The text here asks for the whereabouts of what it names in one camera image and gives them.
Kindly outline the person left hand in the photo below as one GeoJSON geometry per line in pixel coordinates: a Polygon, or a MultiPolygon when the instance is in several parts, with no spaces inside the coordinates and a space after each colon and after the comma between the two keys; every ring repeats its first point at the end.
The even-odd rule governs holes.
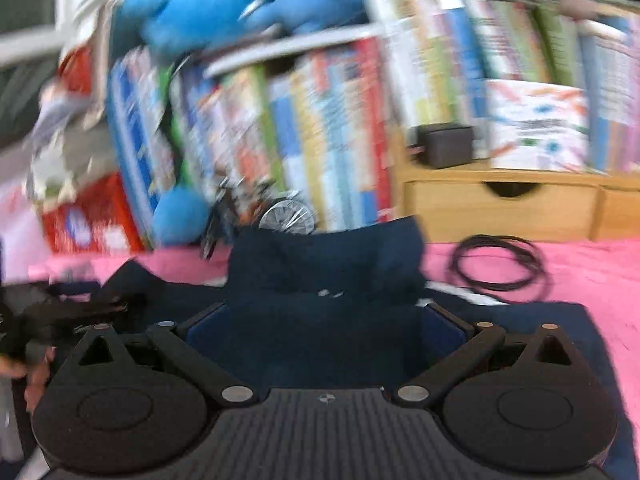
{"type": "Polygon", "coordinates": [[[25,401],[29,413],[35,411],[50,378],[50,365],[55,358],[56,349],[47,348],[42,359],[36,364],[27,365],[2,354],[1,375],[11,379],[26,379],[25,401]]]}

